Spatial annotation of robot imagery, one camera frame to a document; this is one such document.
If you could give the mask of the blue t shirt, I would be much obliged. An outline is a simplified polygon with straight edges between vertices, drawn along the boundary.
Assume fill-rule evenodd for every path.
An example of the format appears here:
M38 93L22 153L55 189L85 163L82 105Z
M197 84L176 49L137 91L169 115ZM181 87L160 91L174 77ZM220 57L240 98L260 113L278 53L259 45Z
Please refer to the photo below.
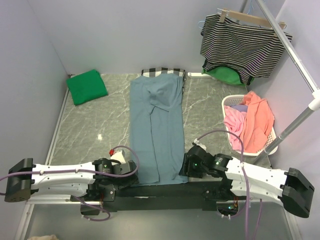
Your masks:
M180 176L185 138L183 77L173 73L139 76L130 83L130 147L139 158L140 185L175 185Z

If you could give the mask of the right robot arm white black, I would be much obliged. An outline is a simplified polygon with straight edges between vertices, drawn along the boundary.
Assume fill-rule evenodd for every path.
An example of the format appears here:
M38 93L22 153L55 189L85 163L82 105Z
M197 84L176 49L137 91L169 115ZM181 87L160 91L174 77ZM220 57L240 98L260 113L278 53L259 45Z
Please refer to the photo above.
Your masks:
M219 186L204 191L208 200L226 202L250 197L277 203L300 218L310 216L315 188L295 168L268 169L222 153L211 155L201 146L193 145L184 155L179 175L220 178Z

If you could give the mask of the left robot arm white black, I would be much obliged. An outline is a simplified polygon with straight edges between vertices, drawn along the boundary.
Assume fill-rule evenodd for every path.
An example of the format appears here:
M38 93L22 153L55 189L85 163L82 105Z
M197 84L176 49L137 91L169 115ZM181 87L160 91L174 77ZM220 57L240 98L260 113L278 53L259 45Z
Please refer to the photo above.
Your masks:
M25 158L14 165L5 177L5 202L16 203L32 196L70 195L87 201L107 198L115 191L139 183L138 167L132 160L100 158L76 165L35 164Z

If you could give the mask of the lilac garment in basket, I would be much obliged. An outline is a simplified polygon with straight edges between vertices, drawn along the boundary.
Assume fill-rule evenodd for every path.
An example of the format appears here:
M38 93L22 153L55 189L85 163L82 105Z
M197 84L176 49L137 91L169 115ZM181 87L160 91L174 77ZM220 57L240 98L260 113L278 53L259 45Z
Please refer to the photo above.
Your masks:
M246 113L248 111L248 106L245 104L235 104L235 105L231 105L230 107L239 111L239 112Z

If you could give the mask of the white laundry basket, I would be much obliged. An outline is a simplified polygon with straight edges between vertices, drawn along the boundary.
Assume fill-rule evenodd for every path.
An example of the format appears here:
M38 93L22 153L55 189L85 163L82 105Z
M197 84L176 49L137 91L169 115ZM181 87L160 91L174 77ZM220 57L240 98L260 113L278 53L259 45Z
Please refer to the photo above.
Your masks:
M238 94L238 95L228 95L226 96L223 100L222 100L222 103L221 103L221 106L222 106L222 114L223 114L223 117L225 118L225 110L224 110L224 106L232 106L232 105L243 105L242 102L243 102L243 98L244 98L245 95L243 94ZM261 149L260 151L258 151L257 153L248 153L248 152L245 152L245 148L244 148L244 144L243 142L241 141L241 139L235 135L234 133L232 133L232 135L234 135L235 137L237 137L241 143L241 151L243 151L243 154L245 156L250 156L250 157L256 157L259 153L262 152L262 150L264 150L267 146L269 146L271 144L271 142L273 140L275 140L276 138L276 134L275 134L275 131L274 131L274 128L272 128L271 130L271 133L269 134L268 136L268 140L265 144L265 146L263 147L263 149Z

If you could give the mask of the coral pink shirt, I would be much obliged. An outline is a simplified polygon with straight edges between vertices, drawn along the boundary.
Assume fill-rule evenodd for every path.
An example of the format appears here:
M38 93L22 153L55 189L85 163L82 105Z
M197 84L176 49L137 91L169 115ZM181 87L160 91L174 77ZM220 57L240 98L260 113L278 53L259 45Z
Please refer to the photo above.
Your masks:
M247 106L240 139L246 153L255 154L263 149L270 135L275 117L265 98L254 91L243 97L242 104Z

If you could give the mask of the folded green t shirt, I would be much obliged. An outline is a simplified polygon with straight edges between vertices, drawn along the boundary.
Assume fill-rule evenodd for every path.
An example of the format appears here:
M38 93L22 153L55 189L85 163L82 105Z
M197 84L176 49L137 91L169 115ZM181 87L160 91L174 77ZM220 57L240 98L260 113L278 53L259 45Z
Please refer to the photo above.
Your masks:
M108 95L101 74L95 69L67 79L66 84L76 106Z

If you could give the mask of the green garment under striped shirt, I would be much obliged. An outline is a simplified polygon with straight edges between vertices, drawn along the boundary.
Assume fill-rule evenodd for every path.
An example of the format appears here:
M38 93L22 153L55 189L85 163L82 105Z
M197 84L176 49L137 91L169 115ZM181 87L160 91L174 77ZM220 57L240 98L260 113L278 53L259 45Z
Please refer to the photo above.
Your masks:
M209 75L220 82L233 86L249 86L255 80L254 77L250 76L247 81L244 82L244 78L241 77L237 70L227 66L217 66L210 70L203 68L202 74Z

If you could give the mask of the folded black white checkered shirt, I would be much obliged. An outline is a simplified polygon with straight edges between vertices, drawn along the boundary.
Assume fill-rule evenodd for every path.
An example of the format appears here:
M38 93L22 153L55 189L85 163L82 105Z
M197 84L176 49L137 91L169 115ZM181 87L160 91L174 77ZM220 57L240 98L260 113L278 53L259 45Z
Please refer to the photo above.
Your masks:
M141 71L139 81L152 94L170 94L180 98L184 92L186 71L182 68L154 67Z

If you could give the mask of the beige cloth at bottom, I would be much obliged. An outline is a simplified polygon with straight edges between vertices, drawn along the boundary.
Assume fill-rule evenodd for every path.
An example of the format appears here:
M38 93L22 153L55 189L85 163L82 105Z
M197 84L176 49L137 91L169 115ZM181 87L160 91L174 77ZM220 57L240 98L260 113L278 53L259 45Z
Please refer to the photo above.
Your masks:
M27 240L59 240L55 234L42 235L42 236L31 236Z

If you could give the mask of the black white striped shirt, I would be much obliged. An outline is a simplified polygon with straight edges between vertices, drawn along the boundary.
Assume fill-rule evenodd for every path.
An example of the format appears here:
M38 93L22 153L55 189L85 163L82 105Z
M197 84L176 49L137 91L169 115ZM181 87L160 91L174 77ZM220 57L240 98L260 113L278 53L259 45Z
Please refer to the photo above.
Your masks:
M249 77L268 78L285 52L272 29L237 23L220 15L208 15L201 30L202 69L226 66Z

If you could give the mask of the silver clothes rack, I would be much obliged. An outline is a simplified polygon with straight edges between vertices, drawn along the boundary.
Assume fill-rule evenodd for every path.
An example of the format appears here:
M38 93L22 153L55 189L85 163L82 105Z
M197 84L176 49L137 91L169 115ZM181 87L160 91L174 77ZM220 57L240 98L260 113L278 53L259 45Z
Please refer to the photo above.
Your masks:
M309 118L315 111L320 108L320 88L304 66L302 60L298 56L295 48L290 43L288 38L285 36L284 31L281 29L280 25L276 22L275 17L272 15L271 11L268 9L266 3L263 0L257 1L258 7L264 14L264 19L268 20L271 24L271 28L274 30L275 35L279 38L281 44L285 48L287 54L292 60L295 67L298 69L299 73L303 77L305 83L312 92L313 100L310 102L308 107L303 110L276 138L273 140L269 146L262 150L253 160L254 165L259 165L269 154L280 145L295 129L297 129L307 118Z

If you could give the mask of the wooden clip hanger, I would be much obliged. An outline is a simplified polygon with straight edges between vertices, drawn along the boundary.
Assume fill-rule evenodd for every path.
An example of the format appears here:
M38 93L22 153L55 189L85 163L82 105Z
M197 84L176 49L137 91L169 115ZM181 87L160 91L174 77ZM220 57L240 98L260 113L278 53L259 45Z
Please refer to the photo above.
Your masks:
M238 12L238 11L229 10L227 8L223 8L223 9L218 8L217 13L220 15L219 21L221 23L223 23L226 17L228 17L231 19L235 19L237 21L250 23L250 24L254 24L257 26L265 27L265 28L272 27L271 24L268 22L268 20L265 18Z

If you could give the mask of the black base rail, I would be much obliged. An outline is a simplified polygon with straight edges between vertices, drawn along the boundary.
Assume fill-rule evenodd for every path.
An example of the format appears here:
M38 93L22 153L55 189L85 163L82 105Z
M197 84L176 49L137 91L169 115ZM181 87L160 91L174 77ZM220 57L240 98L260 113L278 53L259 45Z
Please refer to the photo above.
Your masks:
M109 212L142 210L215 211L218 202L244 200L231 192L223 181L191 181L172 185L131 186L116 191L105 189L94 197L81 197L88 202L102 203Z

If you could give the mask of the aluminium frame rail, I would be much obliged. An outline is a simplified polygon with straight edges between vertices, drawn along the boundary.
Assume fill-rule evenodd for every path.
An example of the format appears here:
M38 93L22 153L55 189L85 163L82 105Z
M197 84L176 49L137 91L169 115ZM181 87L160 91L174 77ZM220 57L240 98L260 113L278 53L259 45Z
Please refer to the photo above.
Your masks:
M105 74L109 95L82 106L66 92L46 164L77 164L107 156L110 148L129 143L129 91L135 74ZM188 78L182 100L185 146L214 128L221 128L221 101L246 89L207 78ZM111 219L91 222L80 206L65 197L40 197L28 202L17 238L56 235L61 240L238 240L244 214L232 220L201 209L129 210Z

